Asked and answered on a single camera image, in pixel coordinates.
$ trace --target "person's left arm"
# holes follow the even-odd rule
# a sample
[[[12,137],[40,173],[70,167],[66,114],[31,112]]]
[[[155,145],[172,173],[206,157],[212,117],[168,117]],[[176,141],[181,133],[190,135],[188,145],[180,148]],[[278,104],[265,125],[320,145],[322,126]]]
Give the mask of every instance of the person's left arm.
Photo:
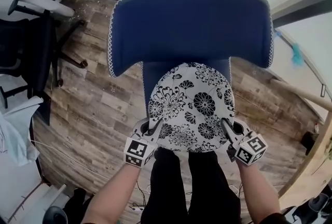
[[[91,200],[82,223],[114,224],[130,199],[141,169],[125,164]]]

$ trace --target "person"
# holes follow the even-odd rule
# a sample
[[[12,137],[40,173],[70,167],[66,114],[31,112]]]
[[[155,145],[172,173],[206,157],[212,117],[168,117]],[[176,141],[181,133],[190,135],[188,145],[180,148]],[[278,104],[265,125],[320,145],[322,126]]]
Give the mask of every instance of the person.
[[[192,196],[186,207],[180,161],[173,151],[159,147],[151,172],[151,193],[141,224],[241,223],[240,199],[229,188],[214,151],[189,153]],[[281,215],[276,190],[255,164],[237,161],[245,201],[253,223],[288,223]],[[127,205],[140,168],[125,164],[94,196],[82,223],[114,224]]]

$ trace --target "wooden table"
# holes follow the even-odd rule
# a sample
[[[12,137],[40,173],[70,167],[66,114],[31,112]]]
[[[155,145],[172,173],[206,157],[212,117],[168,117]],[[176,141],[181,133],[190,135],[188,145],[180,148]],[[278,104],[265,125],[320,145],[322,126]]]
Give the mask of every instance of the wooden table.
[[[278,80],[271,82],[329,111],[324,126],[308,156],[279,192],[280,207],[285,209],[290,206],[302,205],[309,199],[316,197],[332,178],[332,161],[328,158],[332,137],[332,103],[284,82]]]

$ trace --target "white cube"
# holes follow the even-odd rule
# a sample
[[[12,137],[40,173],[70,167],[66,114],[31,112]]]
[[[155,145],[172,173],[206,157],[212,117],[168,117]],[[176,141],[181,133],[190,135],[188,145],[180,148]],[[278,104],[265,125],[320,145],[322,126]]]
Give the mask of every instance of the white cube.
[[[124,147],[123,159],[125,163],[142,168],[154,155],[156,145],[144,139],[128,137]]]
[[[263,137],[251,132],[239,143],[235,157],[246,165],[251,165],[263,156],[267,148],[268,144]]]

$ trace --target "black sleeve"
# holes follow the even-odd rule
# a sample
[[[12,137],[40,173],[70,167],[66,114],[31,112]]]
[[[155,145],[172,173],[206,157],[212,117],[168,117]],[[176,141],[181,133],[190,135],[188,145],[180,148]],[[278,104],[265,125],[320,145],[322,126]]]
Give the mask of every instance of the black sleeve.
[[[274,213],[263,219],[260,224],[289,224],[285,216],[280,213]]]

